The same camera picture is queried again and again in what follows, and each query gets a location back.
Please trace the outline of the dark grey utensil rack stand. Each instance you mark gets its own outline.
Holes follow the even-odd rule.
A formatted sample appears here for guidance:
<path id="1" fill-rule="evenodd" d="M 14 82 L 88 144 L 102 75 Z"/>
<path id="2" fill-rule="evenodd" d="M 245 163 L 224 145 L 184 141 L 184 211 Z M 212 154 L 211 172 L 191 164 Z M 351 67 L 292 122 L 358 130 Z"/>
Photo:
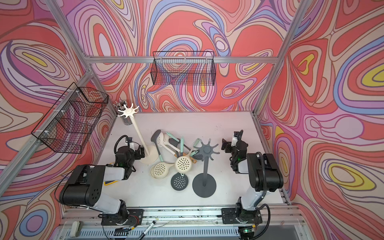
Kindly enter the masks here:
<path id="1" fill-rule="evenodd" d="M 208 167 L 209 160 L 214 160 L 212 155 L 220 154 L 214 151 L 214 148 L 219 144 L 211 146 L 210 143 L 211 139 L 209 139 L 207 144 L 204 144 L 201 139 L 197 139 L 194 143 L 194 146 L 199 150 L 199 154 L 203 156 L 202 162 L 204 163 L 204 170 L 201 174 L 195 176 L 192 186 L 195 194 L 201 198 L 209 198 L 217 189 L 215 178 L 208 174 Z"/>

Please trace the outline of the cream slotted spoon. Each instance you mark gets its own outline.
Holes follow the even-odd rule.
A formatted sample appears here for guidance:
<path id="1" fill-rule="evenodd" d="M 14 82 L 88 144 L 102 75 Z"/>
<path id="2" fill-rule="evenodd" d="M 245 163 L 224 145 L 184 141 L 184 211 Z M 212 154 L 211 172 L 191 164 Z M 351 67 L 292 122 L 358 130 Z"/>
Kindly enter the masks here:
<path id="1" fill-rule="evenodd" d="M 171 154 L 175 154 L 175 153 L 180 153 L 180 149 L 178 149 L 177 147 L 173 146 L 170 142 L 169 142 L 169 136 L 167 134 L 164 134 L 162 132 L 160 132 L 159 136 L 157 137 L 157 144 L 166 149 L 168 152 L 170 152 Z"/>

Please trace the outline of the cream skimmer on table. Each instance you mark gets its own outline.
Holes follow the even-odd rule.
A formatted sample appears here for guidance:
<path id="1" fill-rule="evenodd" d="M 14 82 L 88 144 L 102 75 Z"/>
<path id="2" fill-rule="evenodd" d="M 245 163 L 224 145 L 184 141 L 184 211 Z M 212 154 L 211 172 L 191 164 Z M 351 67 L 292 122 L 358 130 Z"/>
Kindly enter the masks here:
<path id="1" fill-rule="evenodd" d="M 160 162 L 151 167 L 150 175 L 154 179 L 164 179 L 168 175 L 170 168 L 174 165 L 175 164 Z"/>

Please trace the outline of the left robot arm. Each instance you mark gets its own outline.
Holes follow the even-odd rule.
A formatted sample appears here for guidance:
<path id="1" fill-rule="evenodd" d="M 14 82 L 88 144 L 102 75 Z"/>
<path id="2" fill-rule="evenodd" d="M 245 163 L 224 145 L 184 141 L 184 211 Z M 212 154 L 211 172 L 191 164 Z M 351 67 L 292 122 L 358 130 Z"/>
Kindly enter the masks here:
<path id="1" fill-rule="evenodd" d="M 59 194 L 58 202 L 69 207 L 84 207 L 99 212 L 104 226 L 136 228 L 141 224 L 142 211 L 130 213 L 126 202 L 103 193 L 105 183 L 126 181 L 136 172 L 134 163 L 145 157 L 145 148 L 127 135 L 114 145 L 112 165 L 79 165 L 70 173 Z"/>

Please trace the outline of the cream skimmer wooden handle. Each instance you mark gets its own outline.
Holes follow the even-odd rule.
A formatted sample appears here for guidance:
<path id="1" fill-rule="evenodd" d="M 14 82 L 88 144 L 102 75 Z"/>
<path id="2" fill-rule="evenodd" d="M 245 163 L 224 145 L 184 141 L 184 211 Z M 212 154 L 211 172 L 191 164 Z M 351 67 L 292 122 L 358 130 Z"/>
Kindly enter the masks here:
<path id="1" fill-rule="evenodd" d="M 197 160 L 191 156 L 196 153 L 197 150 L 195 150 L 195 147 L 192 147 L 188 154 L 180 153 L 180 156 L 175 162 L 175 168 L 180 174 L 189 172 L 192 169 L 193 164 L 197 163 Z"/>

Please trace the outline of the cream utensil rack stand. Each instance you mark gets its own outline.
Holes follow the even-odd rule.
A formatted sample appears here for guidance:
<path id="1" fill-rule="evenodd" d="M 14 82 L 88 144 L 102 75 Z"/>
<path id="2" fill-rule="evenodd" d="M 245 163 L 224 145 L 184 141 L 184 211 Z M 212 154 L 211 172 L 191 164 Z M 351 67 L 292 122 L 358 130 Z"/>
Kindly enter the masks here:
<path id="1" fill-rule="evenodd" d="M 138 123 L 136 121 L 136 118 L 135 118 L 135 114 L 137 114 L 139 112 L 138 108 L 139 107 L 134 108 L 133 104 L 131 104 L 130 107 L 128 107 L 127 105 L 123 105 L 123 110 L 118 109 L 118 111 L 120 112 L 120 114 L 118 114 L 118 116 L 124 117 L 125 119 L 129 118 L 131 120 L 131 122 L 132 122 L 132 124 L 133 124 L 133 126 L 134 126 L 134 128 L 138 134 L 138 137 L 139 137 L 143 147 L 145 148 L 146 157 L 141 159 L 140 162 L 142 164 L 150 165 L 150 164 L 153 164 L 159 158 L 159 155 L 158 155 L 158 152 L 156 150 L 156 147 L 154 145 L 147 145 L 147 143 L 144 140 L 144 137 L 141 133 L 141 130 L 140 130 Z"/>

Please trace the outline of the grey skimmer mint handle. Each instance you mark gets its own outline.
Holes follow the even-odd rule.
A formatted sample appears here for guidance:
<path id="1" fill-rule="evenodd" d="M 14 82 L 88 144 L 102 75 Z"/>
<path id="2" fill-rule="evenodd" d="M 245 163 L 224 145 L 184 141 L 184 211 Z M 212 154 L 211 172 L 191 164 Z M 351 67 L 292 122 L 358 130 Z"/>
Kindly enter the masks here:
<path id="1" fill-rule="evenodd" d="M 171 187 L 176 191 L 184 190 L 189 184 L 188 176 L 185 174 L 176 173 L 171 178 Z"/>

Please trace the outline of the yellow calculator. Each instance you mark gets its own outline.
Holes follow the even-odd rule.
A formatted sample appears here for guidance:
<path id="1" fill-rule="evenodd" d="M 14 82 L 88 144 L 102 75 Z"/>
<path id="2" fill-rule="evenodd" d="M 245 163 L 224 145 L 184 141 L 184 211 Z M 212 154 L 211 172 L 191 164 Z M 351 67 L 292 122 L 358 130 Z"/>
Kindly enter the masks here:
<path id="1" fill-rule="evenodd" d="M 113 183 L 116 183 L 117 181 L 105 181 L 104 182 L 104 186 L 108 186 L 108 185 L 111 185 Z"/>

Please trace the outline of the black marker pen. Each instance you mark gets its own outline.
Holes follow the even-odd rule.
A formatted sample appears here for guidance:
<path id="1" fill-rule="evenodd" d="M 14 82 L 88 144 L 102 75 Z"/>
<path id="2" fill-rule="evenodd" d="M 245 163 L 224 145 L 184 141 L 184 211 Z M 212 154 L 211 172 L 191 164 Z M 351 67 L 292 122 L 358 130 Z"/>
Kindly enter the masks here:
<path id="1" fill-rule="evenodd" d="M 148 226 L 148 228 L 143 232 L 142 236 L 145 236 L 156 224 L 156 221 L 152 221 L 152 223 Z"/>

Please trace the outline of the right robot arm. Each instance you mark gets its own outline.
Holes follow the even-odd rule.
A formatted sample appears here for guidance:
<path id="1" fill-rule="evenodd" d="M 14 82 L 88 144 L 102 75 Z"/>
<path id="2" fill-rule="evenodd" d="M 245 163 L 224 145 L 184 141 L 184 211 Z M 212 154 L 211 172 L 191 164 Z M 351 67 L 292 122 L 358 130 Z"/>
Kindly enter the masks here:
<path id="1" fill-rule="evenodd" d="M 242 136 L 242 130 L 234 132 L 231 141 L 222 140 L 221 149 L 231 154 L 230 166 L 236 174 L 248 175 L 250 186 L 234 208 L 221 209 L 221 218 L 225 225 L 252 224 L 254 228 L 263 222 L 261 210 L 270 212 L 264 199 L 281 189 L 284 179 L 273 154 L 248 153 L 249 145 Z"/>

